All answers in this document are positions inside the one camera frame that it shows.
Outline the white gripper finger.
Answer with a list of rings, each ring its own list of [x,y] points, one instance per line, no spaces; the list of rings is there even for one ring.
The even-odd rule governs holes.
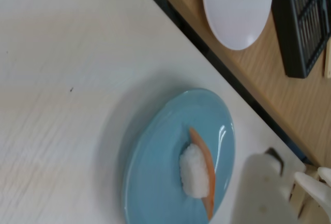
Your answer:
[[[318,176],[326,182],[315,180],[303,172],[294,174],[295,181],[308,193],[325,211],[330,222],[330,168],[319,167]]]
[[[304,164],[287,147],[236,150],[239,176],[231,223],[298,223],[291,206],[294,173]]]

